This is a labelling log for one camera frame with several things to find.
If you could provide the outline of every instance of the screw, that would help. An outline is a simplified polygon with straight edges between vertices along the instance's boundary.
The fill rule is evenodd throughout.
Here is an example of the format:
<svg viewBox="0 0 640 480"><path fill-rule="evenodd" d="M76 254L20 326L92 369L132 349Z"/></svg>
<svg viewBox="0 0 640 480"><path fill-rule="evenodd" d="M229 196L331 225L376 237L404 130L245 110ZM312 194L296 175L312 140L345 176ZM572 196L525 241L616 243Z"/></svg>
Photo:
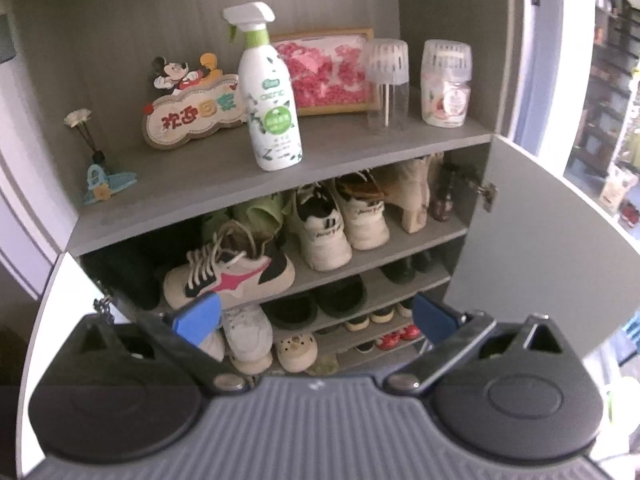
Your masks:
<svg viewBox="0 0 640 480"><path fill-rule="evenodd" d="M393 374L387 382L393 389L400 392L410 392L420 386L420 381L413 374Z"/></svg>
<svg viewBox="0 0 640 480"><path fill-rule="evenodd" d="M213 385L221 392L239 392L246 386L246 380L236 374L220 374L213 379Z"/></svg>

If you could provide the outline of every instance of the red child shoe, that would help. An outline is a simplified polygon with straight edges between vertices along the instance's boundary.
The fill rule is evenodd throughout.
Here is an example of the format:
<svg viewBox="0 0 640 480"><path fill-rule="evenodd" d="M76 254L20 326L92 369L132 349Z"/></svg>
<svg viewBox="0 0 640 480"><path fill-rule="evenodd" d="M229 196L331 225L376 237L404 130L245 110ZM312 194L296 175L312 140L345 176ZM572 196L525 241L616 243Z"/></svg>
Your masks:
<svg viewBox="0 0 640 480"><path fill-rule="evenodd" d="M376 339L376 346L381 350L391 350L398 346L399 342L400 334L398 332L392 332L391 334L386 334Z"/></svg>
<svg viewBox="0 0 640 480"><path fill-rule="evenodd" d="M400 339L404 341L412 341L420 337L420 329L415 325L407 325L398 331Z"/></svg>

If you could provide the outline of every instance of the picture frame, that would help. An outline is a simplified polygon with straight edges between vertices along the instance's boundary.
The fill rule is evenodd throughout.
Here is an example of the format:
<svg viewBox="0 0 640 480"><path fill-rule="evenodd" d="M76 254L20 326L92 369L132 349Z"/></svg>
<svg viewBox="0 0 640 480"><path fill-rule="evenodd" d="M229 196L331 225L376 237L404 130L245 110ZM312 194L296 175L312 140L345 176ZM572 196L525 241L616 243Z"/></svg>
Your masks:
<svg viewBox="0 0 640 480"><path fill-rule="evenodd" d="M373 37L372 28L342 28L272 38L289 69L299 116L367 110L362 51Z"/></svg>

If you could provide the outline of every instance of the wooden frame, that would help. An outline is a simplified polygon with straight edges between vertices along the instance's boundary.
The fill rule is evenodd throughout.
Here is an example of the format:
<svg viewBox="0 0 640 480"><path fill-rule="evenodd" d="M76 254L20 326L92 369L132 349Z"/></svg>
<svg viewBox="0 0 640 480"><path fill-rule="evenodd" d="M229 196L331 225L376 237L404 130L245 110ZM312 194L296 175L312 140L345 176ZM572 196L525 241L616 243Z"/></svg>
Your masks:
<svg viewBox="0 0 640 480"><path fill-rule="evenodd" d="M339 28L334 30L321 30L314 32L299 32L292 34L279 34L271 38L274 47L278 47L279 43L290 40L321 40L331 36L362 36L366 41L373 39L373 28ZM296 99L296 110L299 116L325 115L325 114L341 114L350 112L364 112L367 110L367 103L358 102L357 104L331 104L305 107L298 103Z"/></svg>

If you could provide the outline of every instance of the green bottle label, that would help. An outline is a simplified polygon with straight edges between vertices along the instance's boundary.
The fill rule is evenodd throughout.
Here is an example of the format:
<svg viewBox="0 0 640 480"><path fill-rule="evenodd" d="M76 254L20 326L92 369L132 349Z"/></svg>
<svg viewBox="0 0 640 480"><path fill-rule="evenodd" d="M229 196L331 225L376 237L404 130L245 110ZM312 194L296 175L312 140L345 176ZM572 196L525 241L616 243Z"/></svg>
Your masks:
<svg viewBox="0 0 640 480"><path fill-rule="evenodd" d="M281 135L291 127L291 112L284 106L276 106L264 116L264 129L270 134Z"/></svg>

